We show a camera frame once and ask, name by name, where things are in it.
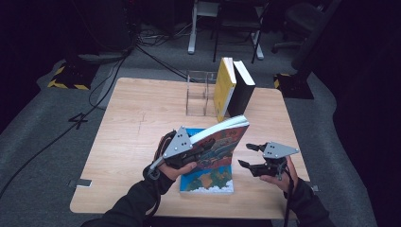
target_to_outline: hand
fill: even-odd
[[[297,171],[295,170],[294,164],[292,163],[291,158],[289,156],[287,156],[287,166],[289,168],[289,173],[291,174],[291,178],[294,181],[294,190],[295,190],[298,184],[298,175]],[[279,181],[276,177],[272,177],[269,175],[262,175],[259,177],[259,179],[267,183],[276,184],[281,190],[288,193],[289,176],[285,172],[283,172],[281,176],[282,176],[281,181]]]
[[[181,167],[180,169],[175,169],[168,166],[166,163],[163,163],[159,166],[159,170],[162,171],[170,180],[175,181],[180,175],[190,172],[196,166],[197,163],[192,162]]]

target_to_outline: wooden table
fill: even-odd
[[[160,138],[180,126],[208,128],[213,116],[185,114],[186,82],[119,79],[99,127],[81,179],[91,187],[78,187],[71,202],[76,213],[104,213],[143,180]],[[298,148],[286,105],[279,91],[255,88],[245,116],[250,127],[233,157],[232,195],[190,195],[179,192],[179,181],[162,196],[156,216],[187,218],[283,218],[286,200],[275,185],[254,178],[238,159],[262,164],[262,152],[246,149],[274,141]],[[301,153],[291,156],[298,175],[309,181]]]

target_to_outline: black sleeve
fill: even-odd
[[[302,179],[298,180],[298,185],[288,206],[297,215],[300,227],[335,226],[319,197]]]
[[[147,176],[147,169],[144,170],[145,179],[134,184],[127,195],[118,200],[114,207],[103,215],[98,227],[142,227],[147,210],[154,206],[157,198],[154,181]],[[173,183],[174,181],[160,172],[157,189],[164,195]]]

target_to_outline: yellow book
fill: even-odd
[[[236,86],[233,58],[222,58],[215,87],[215,108],[218,122],[224,120],[228,104]]]

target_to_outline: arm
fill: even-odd
[[[168,167],[166,164],[159,166],[160,177],[157,184],[160,194],[164,195],[180,175],[189,172],[195,166],[196,163],[189,163],[180,169]],[[147,173],[148,168],[145,168],[143,173],[145,179],[134,184],[127,195],[103,215],[98,227],[142,226],[147,210],[152,208],[157,200],[155,184]]]
[[[287,157],[287,161],[291,178],[294,181],[294,190],[288,206],[297,215],[300,227],[335,226],[330,220],[329,212],[324,208],[319,197],[314,195],[313,190],[304,180],[298,178],[294,164],[289,156]],[[260,180],[276,184],[284,191],[284,195],[287,198],[289,186],[289,177],[287,174],[283,174],[282,181],[268,175],[260,176]]]

